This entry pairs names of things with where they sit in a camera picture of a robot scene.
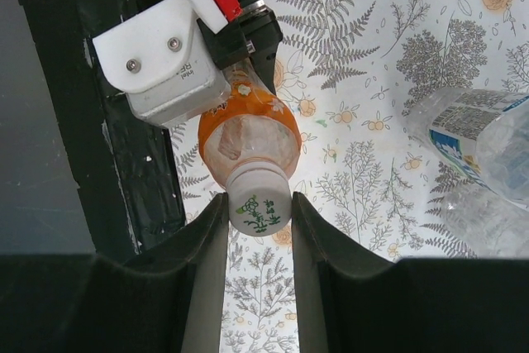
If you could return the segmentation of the blue label water bottle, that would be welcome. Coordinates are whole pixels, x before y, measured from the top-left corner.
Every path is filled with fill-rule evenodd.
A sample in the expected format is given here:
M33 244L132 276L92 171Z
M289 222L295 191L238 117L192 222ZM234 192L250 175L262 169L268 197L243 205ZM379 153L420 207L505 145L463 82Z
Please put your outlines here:
M528 204L528 94L440 88L413 105L408 135L465 177Z

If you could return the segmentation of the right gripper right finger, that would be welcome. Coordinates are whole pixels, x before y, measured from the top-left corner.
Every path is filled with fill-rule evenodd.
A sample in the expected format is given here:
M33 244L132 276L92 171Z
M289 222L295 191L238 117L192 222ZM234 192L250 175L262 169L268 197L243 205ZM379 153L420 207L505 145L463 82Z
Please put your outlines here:
M525 260L388 261L292 202L303 352L525 352Z

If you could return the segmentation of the orange drink bottle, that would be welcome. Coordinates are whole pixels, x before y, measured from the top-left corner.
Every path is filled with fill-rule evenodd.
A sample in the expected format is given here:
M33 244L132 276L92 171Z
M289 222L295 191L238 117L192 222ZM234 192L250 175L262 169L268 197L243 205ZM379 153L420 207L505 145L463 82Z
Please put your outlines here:
M271 93L243 60L223 71L231 93L200 117L198 149L213 179L222 187L231 172L248 161L269 161L288 178L298 166L302 140L288 106Z

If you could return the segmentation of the clear plastic bottle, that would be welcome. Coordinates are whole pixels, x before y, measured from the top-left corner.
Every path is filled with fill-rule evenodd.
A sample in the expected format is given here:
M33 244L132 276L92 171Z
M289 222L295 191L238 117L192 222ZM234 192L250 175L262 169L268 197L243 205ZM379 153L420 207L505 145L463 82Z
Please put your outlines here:
M460 185L441 200L446 228L476 255L528 257L528 211L477 184Z

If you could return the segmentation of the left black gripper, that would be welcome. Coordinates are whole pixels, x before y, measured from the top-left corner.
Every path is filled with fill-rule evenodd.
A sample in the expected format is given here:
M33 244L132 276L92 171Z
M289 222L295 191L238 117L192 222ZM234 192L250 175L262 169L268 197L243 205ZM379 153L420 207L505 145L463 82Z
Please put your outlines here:
M219 69L250 59L260 80L272 94L276 94L276 55L283 32L273 10L264 0L237 1L242 14L217 34L198 21L207 51Z

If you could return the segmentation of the white green bottle cap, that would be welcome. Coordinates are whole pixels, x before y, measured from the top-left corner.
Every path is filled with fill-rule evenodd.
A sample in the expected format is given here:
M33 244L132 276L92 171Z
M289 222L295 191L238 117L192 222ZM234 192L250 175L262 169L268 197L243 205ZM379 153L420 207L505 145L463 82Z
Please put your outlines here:
M292 194L286 174L268 161L236 167L226 182L232 226L247 236L270 236L291 220Z

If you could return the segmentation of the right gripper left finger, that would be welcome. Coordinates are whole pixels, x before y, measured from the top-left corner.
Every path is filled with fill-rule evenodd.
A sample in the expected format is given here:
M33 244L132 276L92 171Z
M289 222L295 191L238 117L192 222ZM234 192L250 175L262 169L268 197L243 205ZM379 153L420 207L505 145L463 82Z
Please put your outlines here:
M228 198L119 264L98 255L3 255L4 352L216 352Z

